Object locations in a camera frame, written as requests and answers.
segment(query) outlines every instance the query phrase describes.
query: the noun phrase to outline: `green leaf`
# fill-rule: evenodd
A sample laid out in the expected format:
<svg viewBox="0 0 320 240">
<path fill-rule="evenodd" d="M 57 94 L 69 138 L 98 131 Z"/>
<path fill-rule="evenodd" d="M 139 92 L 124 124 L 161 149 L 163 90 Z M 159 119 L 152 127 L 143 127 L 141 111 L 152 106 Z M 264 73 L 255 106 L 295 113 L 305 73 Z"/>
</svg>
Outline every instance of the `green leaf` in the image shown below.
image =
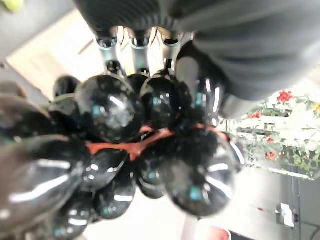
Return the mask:
<svg viewBox="0 0 320 240">
<path fill-rule="evenodd" d="M 313 158 L 312 158 L 312 161 L 318 163 L 319 162 L 319 157 L 320 157 L 319 154 L 314 155 Z"/>
<path fill-rule="evenodd" d="M 307 158 L 310 158 L 310 151 L 309 151 L 309 150 L 306 149 L 306 150 L 305 150 L 305 154 L 306 154 L 306 157 L 307 157 Z"/>
</svg>

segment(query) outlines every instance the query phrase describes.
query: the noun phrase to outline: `red flower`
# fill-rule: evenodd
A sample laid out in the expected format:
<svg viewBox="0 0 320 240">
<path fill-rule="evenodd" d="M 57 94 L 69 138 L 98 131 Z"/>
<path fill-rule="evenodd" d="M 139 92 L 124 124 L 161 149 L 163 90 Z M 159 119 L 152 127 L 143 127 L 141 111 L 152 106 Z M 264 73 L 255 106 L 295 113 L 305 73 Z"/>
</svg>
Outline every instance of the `red flower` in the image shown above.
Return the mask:
<svg viewBox="0 0 320 240">
<path fill-rule="evenodd" d="M 290 99 L 293 99 L 291 91 L 282 91 L 280 92 L 279 96 L 276 98 L 279 102 L 289 102 Z"/>
<path fill-rule="evenodd" d="M 267 143 L 273 143 L 275 140 L 273 139 L 273 138 L 271 138 L 271 137 L 268 137 L 267 139 L 266 139 L 266 142 Z"/>
<path fill-rule="evenodd" d="M 248 116 L 248 119 L 259 119 L 261 117 L 261 112 L 257 111 Z"/>
<path fill-rule="evenodd" d="M 272 160 L 272 159 L 275 159 L 277 157 L 276 154 L 274 152 L 272 152 L 272 151 L 269 152 L 269 153 L 266 152 L 264 155 L 265 155 L 265 158 L 268 159 L 268 160 Z"/>
</svg>

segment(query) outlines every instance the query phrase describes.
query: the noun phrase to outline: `grape stem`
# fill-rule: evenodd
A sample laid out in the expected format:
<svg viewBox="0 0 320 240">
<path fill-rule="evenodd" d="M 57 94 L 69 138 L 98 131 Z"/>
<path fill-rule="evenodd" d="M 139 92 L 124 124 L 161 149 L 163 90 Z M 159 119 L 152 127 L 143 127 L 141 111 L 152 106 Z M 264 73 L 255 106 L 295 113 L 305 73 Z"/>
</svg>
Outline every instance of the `grape stem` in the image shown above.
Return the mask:
<svg viewBox="0 0 320 240">
<path fill-rule="evenodd" d="M 214 127 L 205 127 L 202 124 L 197 124 L 195 126 L 197 129 L 204 129 L 206 128 L 209 131 L 214 132 L 217 134 L 219 137 L 223 138 L 224 140 L 228 140 L 228 137 L 223 133 L 218 131 Z M 140 133 L 150 133 L 154 132 L 154 130 L 148 126 L 143 126 L 140 130 Z M 160 129 L 158 132 L 156 132 L 153 136 L 147 138 L 146 140 L 142 142 L 137 142 L 137 143 L 119 143 L 119 144 L 113 144 L 113 143 L 89 143 L 86 146 L 89 148 L 90 153 L 92 155 L 95 155 L 97 152 L 103 149 L 118 149 L 118 150 L 123 150 L 129 153 L 130 155 L 130 160 L 133 162 L 135 161 L 141 153 L 152 143 L 160 140 L 160 139 L 165 139 L 168 137 L 171 137 L 175 135 L 172 131 L 170 131 L 167 128 Z"/>
</svg>

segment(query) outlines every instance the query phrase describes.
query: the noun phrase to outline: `grape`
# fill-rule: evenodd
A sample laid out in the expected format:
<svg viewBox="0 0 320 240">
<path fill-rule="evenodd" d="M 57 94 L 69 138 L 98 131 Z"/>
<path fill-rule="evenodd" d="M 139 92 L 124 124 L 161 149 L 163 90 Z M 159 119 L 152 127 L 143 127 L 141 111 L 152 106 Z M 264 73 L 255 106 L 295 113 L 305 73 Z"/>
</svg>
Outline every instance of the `grape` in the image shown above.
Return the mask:
<svg viewBox="0 0 320 240">
<path fill-rule="evenodd" d="M 167 194 L 182 210 L 205 217 L 224 209 L 234 194 L 234 165 L 228 143 L 194 129 L 170 139 L 159 174 Z"/>
<path fill-rule="evenodd" d="M 119 175 L 105 188 L 96 192 L 93 202 L 96 213 L 107 220 L 121 217 L 136 194 L 132 164 L 126 164 Z"/>
<path fill-rule="evenodd" d="M 26 92 L 14 81 L 0 82 L 0 95 L 11 95 L 21 97 L 23 99 L 27 98 Z"/>
<path fill-rule="evenodd" d="M 163 184 L 159 174 L 160 164 L 166 160 L 166 154 L 170 149 L 168 143 L 173 137 L 160 139 L 152 145 L 148 146 L 136 161 L 136 171 L 142 180 L 151 185 Z"/>
<path fill-rule="evenodd" d="M 100 150 L 94 155 L 90 166 L 86 169 L 81 189 L 95 192 L 107 186 L 120 172 L 129 155 L 117 149 Z"/>
<path fill-rule="evenodd" d="M 59 211 L 53 224 L 56 240 L 70 240 L 79 237 L 93 220 L 93 206 L 90 195 L 75 194 Z"/>
<path fill-rule="evenodd" d="M 33 225 L 64 205 L 90 153 L 80 142 L 39 136 L 0 148 L 0 235 Z"/>
<path fill-rule="evenodd" d="M 150 78 L 144 83 L 140 98 L 145 108 L 146 124 L 153 129 L 168 128 L 177 118 L 180 103 L 170 78 L 160 75 Z"/>
<path fill-rule="evenodd" d="M 0 96 L 0 143 L 57 133 L 50 115 L 16 96 Z"/>
<path fill-rule="evenodd" d="M 136 73 L 132 74 L 127 77 L 127 81 L 132 86 L 133 90 L 139 94 L 142 86 L 144 85 L 145 81 L 148 79 L 148 75 L 144 73 Z"/>
<path fill-rule="evenodd" d="M 82 129 L 79 108 L 73 94 L 57 97 L 50 103 L 48 112 L 65 133 L 75 133 Z"/>
<path fill-rule="evenodd" d="M 65 94 L 73 94 L 76 91 L 80 81 L 73 76 L 62 76 L 58 78 L 53 86 L 53 98 Z"/>
<path fill-rule="evenodd" d="M 137 177 L 136 183 L 144 196 L 149 199 L 160 199 L 165 195 L 164 185 L 146 183 L 142 177 Z"/>
<path fill-rule="evenodd" d="M 77 88 L 75 100 L 83 124 L 104 141 L 128 142 L 143 125 L 144 108 L 139 96 L 115 75 L 88 79 Z"/>
<path fill-rule="evenodd" d="M 217 126 L 227 77 L 192 41 L 177 56 L 175 77 L 184 115 L 194 123 Z"/>
<path fill-rule="evenodd" d="M 235 170 L 237 173 L 241 172 L 248 159 L 247 153 L 244 151 L 244 146 L 235 138 L 228 133 L 224 133 L 229 138 L 229 146 L 232 149 L 232 154 L 235 160 Z"/>
</svg>

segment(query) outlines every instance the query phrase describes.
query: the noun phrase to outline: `yellow object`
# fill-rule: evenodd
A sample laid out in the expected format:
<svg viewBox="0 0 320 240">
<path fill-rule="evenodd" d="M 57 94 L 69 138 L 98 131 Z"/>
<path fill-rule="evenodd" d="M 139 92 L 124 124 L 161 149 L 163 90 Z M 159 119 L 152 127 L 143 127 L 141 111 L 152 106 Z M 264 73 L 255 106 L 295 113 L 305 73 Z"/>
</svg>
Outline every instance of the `yellow object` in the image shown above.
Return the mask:
<svg viewBox="0 0 320 240">
<path fill-rule="evenodd" d="M 11 12 L 17 12 L 25 4 L 25 0 L 2 0 Z"/>
<path fill-rule="evenodd" d="M 315 105 L 313 105 L 313 110 L 316 113 L 320 113 L 320 103 L 316 103 Z"/>
</svg>

